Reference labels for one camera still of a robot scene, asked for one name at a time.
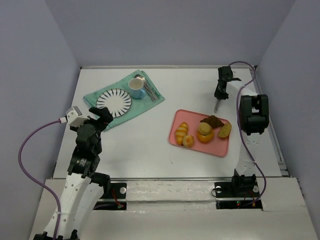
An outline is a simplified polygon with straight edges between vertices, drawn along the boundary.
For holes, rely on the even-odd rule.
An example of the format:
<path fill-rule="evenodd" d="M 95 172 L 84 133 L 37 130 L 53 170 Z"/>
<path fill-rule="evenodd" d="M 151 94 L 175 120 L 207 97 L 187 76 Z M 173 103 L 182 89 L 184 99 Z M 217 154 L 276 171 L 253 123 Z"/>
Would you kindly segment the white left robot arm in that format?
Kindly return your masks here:
<path fill-rule="evenodd" d="M 113 121 L 107 107 L 91 107 L 89 112 L 97 119 L 84 116 L 77 106 L 71 107 L 61 123 L 67 123 L 76 132 L 75 149 L 67 169 L 59 203 L 35 240 L 78 240 L 81 231 L 98 199 L 111 187 L 110 176 L 96 171 L 102 152 L 101 133 Z"/>

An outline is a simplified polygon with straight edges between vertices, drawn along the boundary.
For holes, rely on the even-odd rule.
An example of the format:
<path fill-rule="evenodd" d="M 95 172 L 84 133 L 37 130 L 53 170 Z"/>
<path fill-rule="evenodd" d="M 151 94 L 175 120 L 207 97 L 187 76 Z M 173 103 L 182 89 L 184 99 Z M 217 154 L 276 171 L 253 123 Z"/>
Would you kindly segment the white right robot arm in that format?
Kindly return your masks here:
<path fill-rule="evenodd" d="M 231 66 L 218 68 L 218 83 L 214 97 L 227 100 L 235 94 L 236 117 L 241 139 L 237 165 L 230 181 L 215 184 L 214 195 L 219 199 L 226 198 L 259 198 L 257 185 L 257 167 L 255 155 L 261 135 L 269 126 L 269 98 L 258 94 L 243 84 L 241 79 L 234 77 Z"/>

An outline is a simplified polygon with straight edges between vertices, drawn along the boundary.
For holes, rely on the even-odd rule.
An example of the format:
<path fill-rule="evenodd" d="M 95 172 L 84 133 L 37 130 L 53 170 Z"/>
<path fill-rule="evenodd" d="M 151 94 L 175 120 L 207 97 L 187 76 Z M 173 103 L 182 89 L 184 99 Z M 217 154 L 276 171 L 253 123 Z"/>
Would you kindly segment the small round bread roll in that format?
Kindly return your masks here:
<path fill-rule="evenodd" d="M 194 137 L 192 135 L 185 135 L 182 138 L 182 145 L 185 148 L 192 148 L 194 143 L 195 143 L 195 139 L 194 139 Z"/>

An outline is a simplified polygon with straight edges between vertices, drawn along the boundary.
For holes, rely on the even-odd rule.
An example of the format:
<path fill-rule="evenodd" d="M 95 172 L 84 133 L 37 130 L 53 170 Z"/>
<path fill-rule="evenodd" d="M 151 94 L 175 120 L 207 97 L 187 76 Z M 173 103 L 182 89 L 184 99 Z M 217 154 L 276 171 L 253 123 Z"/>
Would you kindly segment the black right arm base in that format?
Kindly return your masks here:
<path fill-rule="evenodd" d="M 217 210 L 263 209 L 258 183 L 236 190 L 230 181 L 215 182 L 211 190 Z"/>

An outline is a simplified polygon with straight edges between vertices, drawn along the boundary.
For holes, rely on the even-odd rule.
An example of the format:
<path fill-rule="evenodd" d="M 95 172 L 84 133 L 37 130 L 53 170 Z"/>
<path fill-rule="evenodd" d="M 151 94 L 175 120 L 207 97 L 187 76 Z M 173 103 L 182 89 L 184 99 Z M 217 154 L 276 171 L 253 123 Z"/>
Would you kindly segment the silver metal tongs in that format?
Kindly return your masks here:
<path fill-rule="evenodd" d="M 217 113 L 219 106 L 220 106 L 220 102 L 221 102 L 221 100 L 217 99 L 216 104 L 214 106 L 214 113 Z"/>

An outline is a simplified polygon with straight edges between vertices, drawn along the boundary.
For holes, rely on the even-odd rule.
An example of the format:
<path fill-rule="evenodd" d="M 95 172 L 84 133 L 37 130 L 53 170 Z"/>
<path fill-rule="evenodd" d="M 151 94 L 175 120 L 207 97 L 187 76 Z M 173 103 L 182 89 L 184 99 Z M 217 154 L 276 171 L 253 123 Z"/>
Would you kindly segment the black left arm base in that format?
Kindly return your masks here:
<path fill-rule="evenodd" d="M 125 211 L 127 209 L 127 183 L 112 182 L 108 192 L 93 207 L 94 211 Z"/>

